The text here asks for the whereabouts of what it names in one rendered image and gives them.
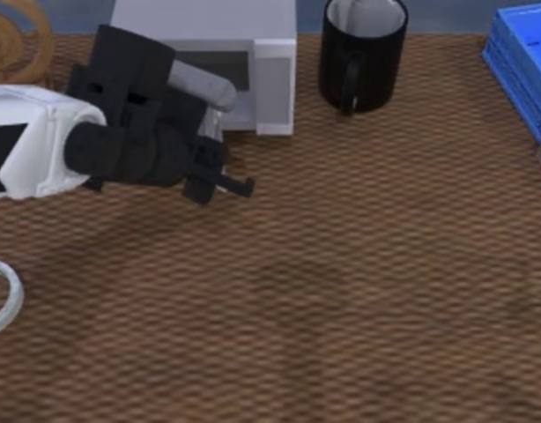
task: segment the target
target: mug rim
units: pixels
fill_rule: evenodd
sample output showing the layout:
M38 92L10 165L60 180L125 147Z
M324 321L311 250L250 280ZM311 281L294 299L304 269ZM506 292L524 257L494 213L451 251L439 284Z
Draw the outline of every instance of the mug rim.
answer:
M395 1L396 3L398 3L398 5L402 8L402 11L404 12L404 22L402 22L402 25L399 26L395 31L391 32L391 33L386 33L384 35L381 35L380 37L371 37L371 36L364 36L364 37L359 37L357 35L353 35L351 33L346 33L345 31L342 31L341 29L339 29L333 22L331 22L331 19L329 18L329 8L330 8L330 5L332 2L334 2L336 0L328 0L327 3L325 4L325 7L323 8L323 22L324 23L327 23L330 28L332 28L333 30L335 30L337 33L340 33L342 34L343 36L345 37L348 37L349 39L353 39L355 41L359 41L359 40L381 40L383 38L387 38L387 37L391 37L397 33L399 33L400 31L402 31L403 29L405 29L407 26L408 26L408 21L409 21L409 18L410 18L410 13L408 12L408 8L405 7L405 4L402 0L393 0Z

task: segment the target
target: mug handle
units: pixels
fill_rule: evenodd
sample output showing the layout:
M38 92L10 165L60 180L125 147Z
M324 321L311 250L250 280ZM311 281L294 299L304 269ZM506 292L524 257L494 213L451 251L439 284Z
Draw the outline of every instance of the mug handle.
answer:
M362 56L353 55L347 64L345 81L341 92L341 112L352 115L357 105L357 88L362 68Z

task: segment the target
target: black mug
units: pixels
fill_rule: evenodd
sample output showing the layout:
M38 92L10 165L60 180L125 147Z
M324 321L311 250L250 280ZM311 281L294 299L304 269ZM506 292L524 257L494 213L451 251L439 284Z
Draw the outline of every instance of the black mug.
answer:
M347 115L392 97L409 14L400 0L329 0L323 11L319 86Z

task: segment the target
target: white device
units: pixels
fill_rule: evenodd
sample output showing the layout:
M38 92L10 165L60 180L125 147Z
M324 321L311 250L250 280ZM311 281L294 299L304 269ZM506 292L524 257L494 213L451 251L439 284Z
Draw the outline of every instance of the white device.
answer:
M0 127L26 126L0 168L0 197L45 197L85 183L89 176L69 170L63 160L65 141L82 122L107 124L87 102L35 85L0 85Z
M179 61L229 79L237 101L223 114L224 130L293 134L295 0L120 0L111 25L161 41Z

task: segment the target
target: blue background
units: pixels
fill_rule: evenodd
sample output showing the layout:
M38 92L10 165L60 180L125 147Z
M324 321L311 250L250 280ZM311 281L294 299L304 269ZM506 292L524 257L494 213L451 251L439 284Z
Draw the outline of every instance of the blue background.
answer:
M46 10L54 30L62 33L94 32L97 25L109 22L115 4L115 0L39 1ZM299 31L319 32L325 0L297 1ZM404 0L404 2L410 10L410 31L414 33L485 32L490 26L496 8L540 3L535 0ZM19 18L14 13L6 13L12 18ZM29 28L22 19L19 19L19 23L24 29Z

